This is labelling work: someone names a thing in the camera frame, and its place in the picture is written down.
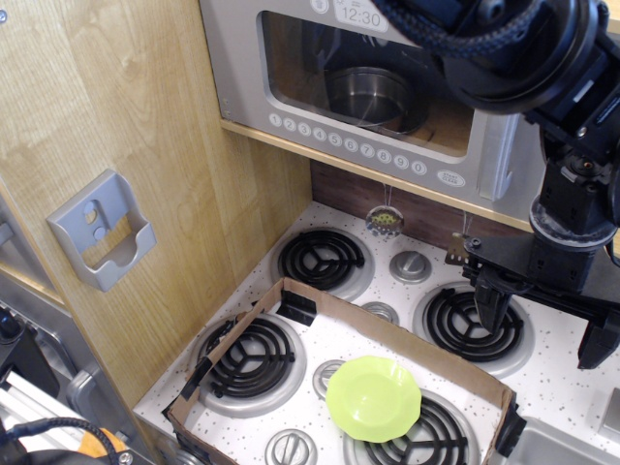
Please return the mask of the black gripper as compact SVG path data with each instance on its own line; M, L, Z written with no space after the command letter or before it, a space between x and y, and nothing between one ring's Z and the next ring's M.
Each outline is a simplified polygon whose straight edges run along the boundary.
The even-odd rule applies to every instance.
M578 368L595 369L619 346L619 267L606 249L559 247L533 235L469 237L464 275L480 324L497 332L514 295L589 321Z

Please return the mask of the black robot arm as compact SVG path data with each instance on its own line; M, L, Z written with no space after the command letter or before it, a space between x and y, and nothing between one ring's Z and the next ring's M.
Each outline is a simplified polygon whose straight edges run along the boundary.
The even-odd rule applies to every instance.
M531 232L467 237L464 275L496 331L515 295L586 321L577 356L619 345L619 48L600 1L380 1L463 103L517 113L541 131L545 173Z

